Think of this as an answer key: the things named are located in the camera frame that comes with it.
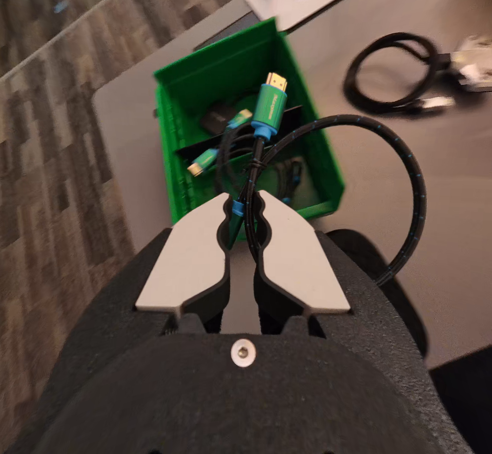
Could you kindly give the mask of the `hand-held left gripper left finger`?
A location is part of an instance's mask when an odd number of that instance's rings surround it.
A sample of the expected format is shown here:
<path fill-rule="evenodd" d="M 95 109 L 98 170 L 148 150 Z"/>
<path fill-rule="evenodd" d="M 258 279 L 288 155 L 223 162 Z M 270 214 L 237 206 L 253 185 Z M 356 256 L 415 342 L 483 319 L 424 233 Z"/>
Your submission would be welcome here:
<path fill-rule="evenodd" d="M 222 193 L 171 229 L 136 301 L 139 311 L 218 314 L 230 295 L 231 196 Z"/>

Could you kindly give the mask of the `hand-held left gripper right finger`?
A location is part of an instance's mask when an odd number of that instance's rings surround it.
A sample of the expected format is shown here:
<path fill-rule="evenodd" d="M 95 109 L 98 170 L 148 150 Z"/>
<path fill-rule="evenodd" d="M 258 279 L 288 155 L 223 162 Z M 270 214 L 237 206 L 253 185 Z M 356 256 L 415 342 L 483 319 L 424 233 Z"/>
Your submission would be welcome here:
<path fill-rule="evenodd" d="M 257 192 L 258 275 L 262 306 L 277 315 L 280 297 L 303 315 L 348 313 L 351 306 L 315 229 L 291 207 L 265 190 Z"/>

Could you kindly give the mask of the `green plastic bin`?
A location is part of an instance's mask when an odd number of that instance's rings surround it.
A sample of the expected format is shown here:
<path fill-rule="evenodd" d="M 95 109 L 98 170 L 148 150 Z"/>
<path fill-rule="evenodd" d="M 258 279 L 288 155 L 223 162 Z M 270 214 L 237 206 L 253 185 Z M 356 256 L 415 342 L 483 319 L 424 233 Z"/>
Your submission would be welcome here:
<path fill-rule="evenodd" d="M 287 79 L 287 102 L 275 142 L 296 128 L 318 119 L 286 34 L 277 31 L 274 19 L 222 39 L 174 61 L 154 73 L 156 106 L 161 134 L 165 180 L 173 223 L 214 198 L 215 168 L 194 177 L 188 164 L 174 152 L 213 137 L 199 124 L 215 102 L 237 111 L 254 111 L 257 95 L 269 72 Z M 345 190 L 328 137 L 316 131 L 296 140 L 279 154 L 261 175 L 258 188 L 277 191 L 275 163 L 298 158 L 303 163 L 300 185 L 291 206 L 305 219 L 323 217 L 339 208 Z"/>

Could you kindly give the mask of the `black flat panel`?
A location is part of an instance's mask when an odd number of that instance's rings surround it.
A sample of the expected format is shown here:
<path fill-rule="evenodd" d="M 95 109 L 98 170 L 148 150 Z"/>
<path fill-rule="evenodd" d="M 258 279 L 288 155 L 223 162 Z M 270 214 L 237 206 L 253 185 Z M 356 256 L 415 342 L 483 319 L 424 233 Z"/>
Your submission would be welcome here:
<path fill-rule="evenodd" d="M 249 136 L 253 135 L 254 129 L 249 124 L 245 125 L 245 127 L 235 128 L 232 131 L 238 131 L 239 133 L 232 143 L 231 151 L 252 148 L 253 138 Z M 176 150 L 174 153 L 188 164 L 192 164 L 194 160 L 206 150 L 219 149 L 225 133 L 226 131 L 224 131 L 220 135 L 207 138 L 206 140 L 199 141 L 198 143 L 193 143 L 191 145 Z"/>

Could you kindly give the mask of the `black mat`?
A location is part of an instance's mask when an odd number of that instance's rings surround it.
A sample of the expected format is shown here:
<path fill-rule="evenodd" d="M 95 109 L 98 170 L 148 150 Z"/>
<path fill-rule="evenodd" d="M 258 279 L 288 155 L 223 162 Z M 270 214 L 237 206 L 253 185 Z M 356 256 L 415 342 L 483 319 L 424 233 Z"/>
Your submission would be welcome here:
<path fill-rule="evenodd" d="M 242 16 L 241 18 L 239 18 L 238 20 L 231 23 L 230 25 L 228 25 L 227 27 L 225 27 L 224 29 L 220 30 L 215 35 L 207 38 L 205 41 L 195 46 L 193 51 L 198 51 L 209 45 L 215 44 L 221 41 L 222 39 L 230 37 L 235 33 L 242 32 L 243 30 L 253 27 L 258 23 L 260 23 L 260 20 L 257 18 L 257 16 L 253 12 L 249 12 L 244 16 Z"/>

